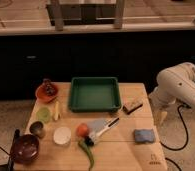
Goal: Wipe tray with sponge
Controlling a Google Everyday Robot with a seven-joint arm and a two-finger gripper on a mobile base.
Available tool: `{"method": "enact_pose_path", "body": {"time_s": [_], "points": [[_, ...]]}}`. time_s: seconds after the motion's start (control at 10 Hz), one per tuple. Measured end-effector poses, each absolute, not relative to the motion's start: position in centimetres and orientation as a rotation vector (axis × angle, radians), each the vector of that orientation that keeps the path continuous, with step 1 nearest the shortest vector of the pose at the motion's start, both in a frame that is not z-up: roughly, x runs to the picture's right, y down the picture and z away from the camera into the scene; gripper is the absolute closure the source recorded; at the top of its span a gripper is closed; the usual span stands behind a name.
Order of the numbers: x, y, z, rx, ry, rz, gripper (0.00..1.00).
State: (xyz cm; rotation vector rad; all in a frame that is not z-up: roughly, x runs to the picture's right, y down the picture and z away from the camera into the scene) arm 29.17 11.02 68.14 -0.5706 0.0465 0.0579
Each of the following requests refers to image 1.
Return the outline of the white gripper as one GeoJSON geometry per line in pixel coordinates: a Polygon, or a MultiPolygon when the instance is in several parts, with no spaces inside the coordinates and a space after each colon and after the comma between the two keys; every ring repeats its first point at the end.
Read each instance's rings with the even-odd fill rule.
{"type": "Polygon", "coordinates": [[[156,116],[156,125],[161,126],[167,117],[166,108],[175,103],[175,97],[156,87],[148,95],[153,115],[156,116]]]}

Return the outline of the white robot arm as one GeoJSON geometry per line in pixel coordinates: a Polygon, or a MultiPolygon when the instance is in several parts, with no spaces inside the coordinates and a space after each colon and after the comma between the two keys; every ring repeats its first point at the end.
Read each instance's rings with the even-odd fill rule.
{"type": "Polygon", "coordinates": [[[184,62],[161,70],[157,86],[148,95],[154,123],[159,126],[167,117],[166,109],[176,100],[195,110],[195,64],[184,62]]]}

